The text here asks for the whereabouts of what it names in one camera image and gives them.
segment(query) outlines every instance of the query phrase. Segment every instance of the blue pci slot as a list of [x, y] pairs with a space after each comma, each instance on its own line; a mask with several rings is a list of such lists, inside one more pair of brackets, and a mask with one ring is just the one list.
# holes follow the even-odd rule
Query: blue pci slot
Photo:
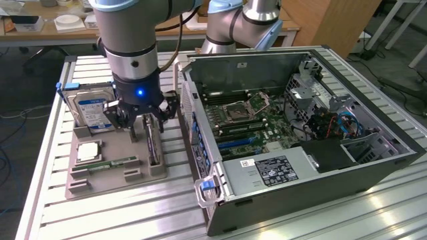
[[236, 141], [232, 141], [232, 142], [220, 143], [217, 145], [217, 148], [218, 149], [226, 149], [226, 148], [248, 145], [248, 144], [250, 144], [253, 142], [253, 139], [254, 139], [254, 137], [250, 137], [250, 138], [236, 140]]

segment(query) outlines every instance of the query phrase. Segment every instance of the metal work surface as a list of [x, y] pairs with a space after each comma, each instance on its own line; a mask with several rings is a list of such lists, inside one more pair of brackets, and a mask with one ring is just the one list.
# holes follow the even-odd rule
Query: metal work surface
[[[332, 51], [321, 47], [316, 50], [399, 127], [421, 147], [427, 148], [425, 128]], [[160, 66], [169, 57], [170, 53], [158, 54]], [[164, 92], [172, 89], [172, 75], [172, 70], [160, 75]], [[76, 62], [64, 64], [60, 79], [62, 83], [96, 81], [98, 78], [110, 78], [109, 65], [101, 56], [82, 56]], [[322, 81], [334, 94], [347, 92], [325, 73]], [[202, 211], [196, 202], [178, 120], [168, 121], [161, 134], [168, 177], [78, 200], [65, 199], [64, 187], [72, 128], [72, 114], [56, 96], [17, 229], [17, 240], [380, 240], [396, 237], [420, 239], [427, 236], [425, 156], [405, 169], [391, 174], [365, 192], [230, 233], [208, 237]]]

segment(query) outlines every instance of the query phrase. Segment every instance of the wooden cabinet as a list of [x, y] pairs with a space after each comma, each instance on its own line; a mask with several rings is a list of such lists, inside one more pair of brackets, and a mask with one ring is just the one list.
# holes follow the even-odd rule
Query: wooden cabinet
[[328, 45], [344, 58], [381, 0], [281, 0], [300, 25], [293, 46]]

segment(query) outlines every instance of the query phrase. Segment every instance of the blue led light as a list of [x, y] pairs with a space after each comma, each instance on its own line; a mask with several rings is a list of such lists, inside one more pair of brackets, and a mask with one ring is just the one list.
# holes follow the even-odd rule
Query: blue led light
[[144, 90], [142, 89], [137, 89], [136, 90], [136, 95], [140, 96], [140, 97], [144, 96]]

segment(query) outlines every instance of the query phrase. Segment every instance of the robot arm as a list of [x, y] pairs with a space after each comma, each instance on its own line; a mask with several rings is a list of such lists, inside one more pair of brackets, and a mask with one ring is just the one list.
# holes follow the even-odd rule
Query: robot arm
[[[104, 113], [116, 129], [132, 129], [137, 115], [161, 123], [174, 117], [178, 98], [160, 91], [156, 25], [197, 8], [202, 0], [89, 0], [108, 58], [117, 100]], [[280, 0], [212, 0], [202, 53], [234, 52], [234, 41], [266, 50], [281, 29]], [[160, 104], [166, 100], [165, 111]]]

